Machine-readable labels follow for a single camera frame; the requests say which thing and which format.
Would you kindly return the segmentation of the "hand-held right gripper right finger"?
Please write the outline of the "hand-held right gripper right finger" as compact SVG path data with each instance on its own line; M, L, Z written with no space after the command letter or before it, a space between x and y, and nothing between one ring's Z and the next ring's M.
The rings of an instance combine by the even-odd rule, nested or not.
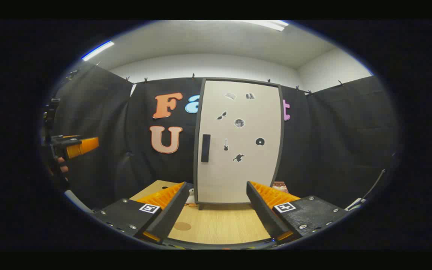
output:
M299 198L254 181L247 182L246 194L269 236L278 244L317 234L349 214L315 195Z

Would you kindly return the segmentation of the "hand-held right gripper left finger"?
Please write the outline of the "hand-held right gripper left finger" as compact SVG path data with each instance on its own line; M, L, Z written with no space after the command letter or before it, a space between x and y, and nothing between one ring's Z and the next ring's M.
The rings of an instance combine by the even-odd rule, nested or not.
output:
M92 216L129 237L162 244L173 229L186 200L190 186L177 183L138 200L120 199Z

